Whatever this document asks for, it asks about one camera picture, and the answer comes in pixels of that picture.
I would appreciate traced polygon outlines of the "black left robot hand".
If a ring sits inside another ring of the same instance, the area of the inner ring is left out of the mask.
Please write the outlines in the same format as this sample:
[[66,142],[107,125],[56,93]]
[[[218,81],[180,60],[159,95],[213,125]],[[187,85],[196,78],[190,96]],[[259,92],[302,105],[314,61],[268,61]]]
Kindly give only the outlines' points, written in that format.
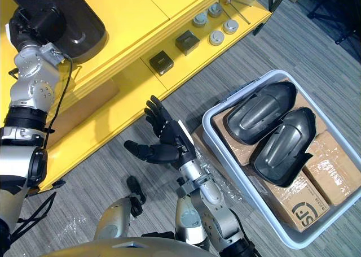
[[18,7],[9,21],[10,41],[20,50],[28,41],[44,44],[55,42],[65,33],[66,20],[54,6],[45,7],[31,14]]

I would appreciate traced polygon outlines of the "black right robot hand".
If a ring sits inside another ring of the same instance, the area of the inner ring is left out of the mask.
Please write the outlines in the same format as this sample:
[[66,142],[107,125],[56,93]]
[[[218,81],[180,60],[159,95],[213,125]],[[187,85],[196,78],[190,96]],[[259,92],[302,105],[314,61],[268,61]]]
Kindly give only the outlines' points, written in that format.
[[151,124],[158,144],[141,145],[127,140],[124,147],[138,159],[152,164],[172,164],[175,168],[196,159],[194,144],[181,125],[171,117],[161,101],[152,95],[144,109],[146,120]]

